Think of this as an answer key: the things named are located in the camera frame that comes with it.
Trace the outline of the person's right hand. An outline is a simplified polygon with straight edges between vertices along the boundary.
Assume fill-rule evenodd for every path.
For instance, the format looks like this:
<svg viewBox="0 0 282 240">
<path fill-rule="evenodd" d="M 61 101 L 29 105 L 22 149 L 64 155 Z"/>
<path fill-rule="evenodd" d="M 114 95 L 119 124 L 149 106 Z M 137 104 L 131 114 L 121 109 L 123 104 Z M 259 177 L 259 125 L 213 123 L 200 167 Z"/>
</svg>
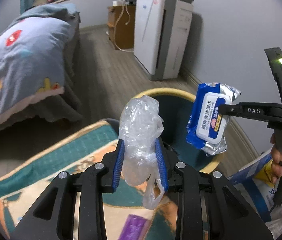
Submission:
<svg viewBox="0 0 282 240">
<path fill-rule="evenodd" d="M 280 164 L 282 162 L 282 153 L 277 149 L 276 147 L 276 141 L 275 141 L 275 134 L 272 134 L 270 138 L 270 143 L 273 144 L 272 149 L 270 151 L 272 156 L 272 183 L 275 183 L 279 178 L 282 177 L 282 165 Z"/>
</svg>

